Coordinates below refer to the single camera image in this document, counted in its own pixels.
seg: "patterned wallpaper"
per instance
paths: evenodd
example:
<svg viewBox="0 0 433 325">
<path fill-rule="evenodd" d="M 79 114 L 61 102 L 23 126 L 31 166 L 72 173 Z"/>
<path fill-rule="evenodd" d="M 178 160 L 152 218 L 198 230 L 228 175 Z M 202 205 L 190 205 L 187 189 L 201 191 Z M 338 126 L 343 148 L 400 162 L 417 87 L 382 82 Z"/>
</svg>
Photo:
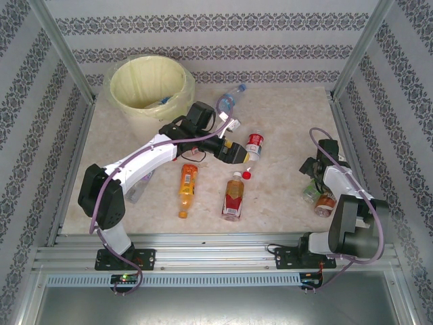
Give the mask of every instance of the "patterned wallpaper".
<svg viewBox="0 0 433 325">
<path fill-rule="evenodd" d="M 369 190 L 390 203 L 422 324 L 433 324 L 432 2 L 393 4 L 340 98 Z"/>
<path fill-rule="evenodd" d="M 47 5 L 98 91 L 113 62 L 157 53 L 197 87 L 331 89 L 378 0 L 50 0 Z"/>
<path fill-rule="evenodd" d="M 0 4 L 0 325 L 62 197 L 87 105 L 23 0 Z"/>
</svg>

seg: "red bottle cap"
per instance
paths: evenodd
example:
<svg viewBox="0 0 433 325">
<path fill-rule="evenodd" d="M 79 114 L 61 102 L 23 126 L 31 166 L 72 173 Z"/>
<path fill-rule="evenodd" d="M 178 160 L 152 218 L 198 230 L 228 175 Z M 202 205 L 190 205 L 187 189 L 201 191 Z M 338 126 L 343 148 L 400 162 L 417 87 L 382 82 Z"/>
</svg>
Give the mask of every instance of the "red bottle cap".
<svg viewBox="0 0 433 325">
<path fill-rule="evenodd" d="M 243 179 L 250 179 L 251 173 L 249 171 L 244 171 L 244 173 L 242 174 L 242 178 Z"/>
</svg>

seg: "beverage bottle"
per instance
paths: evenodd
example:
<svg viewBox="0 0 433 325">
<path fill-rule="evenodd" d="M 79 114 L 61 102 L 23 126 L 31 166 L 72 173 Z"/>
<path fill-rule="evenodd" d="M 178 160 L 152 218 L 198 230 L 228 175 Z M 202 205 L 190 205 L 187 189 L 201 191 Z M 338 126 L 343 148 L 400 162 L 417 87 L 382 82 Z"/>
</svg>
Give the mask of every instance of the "beverage bottle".
<svg viewBox="0 0 433 325">
<path fill-rule="evenodd" d="M 312 179 L 310 184 L 302 192 L 302 198 L 310 204 L 316 204 L 320 197 L 319 191 L 316 188 L 316 181 Z"/>
<path fill-rule="evenodd" d="M 248 136 L 248 143 L 245 146 L 246 151 L 250 155 L 248 162 L 245 165 L 245 171 L 242 174 L 244 179 L 250 179 L 252 170 L 257 165 L 258 160 L 260 159 L 260 154 L 262 152 L 263 145 L 263 133 L 262 131 L 256 129 Z"/>
<path fill-rule="evenodd" d="M 198 167 L 185 164 L 182 167 L 181 188 L 179 190 L 179 218 L 185 219 L 194 199 Z"/>
<path fill-rule="evenodd" d="M 316 214 L 322 218 L 328 218 L 331 215 L 336 203 L 337 200 L 335 196 L 332 193 L 325 192 L 320 195 L 314 212 L 316 212 Z"/>
<path fill-rule="evenodd" d="M 149 108 L 155 108 L 158 107 L 159 105 L 164 105 L 165 103 L 168 102 L 168 100 L 171 98 L 171 96 L 162 98 L 161 100 L 158 100 L 157 102 L 154 102 L 150 105 L 145 106 L 144 110 L 148 110 Z"/>
<path fill-rule="evenodd" d="M 148 173 L 145 177 L 143 177 L 142 179 L 140 179 L 137 183 L 134 184 L 134 186 L 132 188 L 129 189 L 129 191 L 127 192 L 127 195 L 125 195 L 124 197 L 132 203 L 137 203 L 138 200 L 141 198 L 141 195 L 143 195 L 143 192 L 145 190 L 145 188 L 147 187 L 150 178 L 152 177 L 152 175 L 154 174 L 154 171 L 151 171 L 150 173 Z"/>
<path fill-rule="evenodd" d="M 227 183 L 225 190 L 222 216 L 227 221 L 239 221 L 242 209 L 242 196 L 244 195 L 244 183 L 242 174 L 238 171 L 233 174 L 233 179 Z"/>
<path fill-rule="evenodd" d="M 219 102 L 219 105 L 217 107 L 217 111 L 224 112 L 228 116 L 233 106 L 235 106 L 236 103 L 240 100 L 240 98 L 243 97 L 245 89 L 246 86 L 244 84 L 241 84 L 222 95 L 221 101 Z"/>
</svg>

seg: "orange bottle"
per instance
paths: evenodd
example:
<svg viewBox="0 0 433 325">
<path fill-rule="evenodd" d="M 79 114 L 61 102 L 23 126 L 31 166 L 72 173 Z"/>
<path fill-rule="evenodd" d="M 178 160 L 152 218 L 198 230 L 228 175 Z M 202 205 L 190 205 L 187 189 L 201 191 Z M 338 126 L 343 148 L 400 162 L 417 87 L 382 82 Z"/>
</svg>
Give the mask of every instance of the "orange bottle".
<svg viewBox="0 0 433 325">
<path fill-rule="evenodd" d="M 331 215 L 336 203 L 337 201 L 335 196 L 332 193 L 325 192 L 320 195 L 314 212 L 316 212 L 316 214 L 322 218 L 328 218 Z"/>
<path fill-rule="evenodd" d="M 198 167 L 195 165 L 185 164 L 182 167 L 181 188 L 179 190 L 181 201 L 179 218 L 186 219 L 188 216 L 188 210 L 194 199 L 197 173 Z"/>
</svg>

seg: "marble floor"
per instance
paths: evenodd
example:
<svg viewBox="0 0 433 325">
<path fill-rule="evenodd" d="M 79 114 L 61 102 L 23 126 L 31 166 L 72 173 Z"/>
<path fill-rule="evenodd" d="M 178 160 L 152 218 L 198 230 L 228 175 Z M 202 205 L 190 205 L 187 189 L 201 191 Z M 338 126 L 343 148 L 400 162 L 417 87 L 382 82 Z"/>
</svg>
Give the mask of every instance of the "marble floor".
<svg viewBox="0 0 433 325">
<path fill-rule="evenodd" d="M 220 89 L 197 90 L 196 100 L 213 106 L 222 92 Z M 187 219 L 177 217 L 181 167 L 188 163 L 180 158 L 156 169 L 137 204 L 126 202 L 123 222 L 128 233 L 318 232 L 329 229 L 331 219 L 318 217 L 313 207 L 303 201 L 302 190 L 310 180 L 298 171 L 305 159 L 316 153 L 309 137 L 311 127 L 321 127 L 338 139 L 324 88 L 247 89 L 234 112 L 242 125 L 235 133 L 227 133 L 228 139 L 245 145 L 249 132 L 255 128 L 262 130 L 265 137 L 262 156 L 252 179 L 245 181 L 241 221 L 225 221 L 220 215 L 225 186 L 233 172 L 243 168 L 226 165 L 208 154 L 197 164 L 196 195 Z M 138 139 L 136 135 L 123 113 L 101 95 L 63 234 L 88 234 L 90 218 L 77 203 L 85 169 L 93 163 L 108 165 L 149 140 L 142 135 Z"/>
</svg>

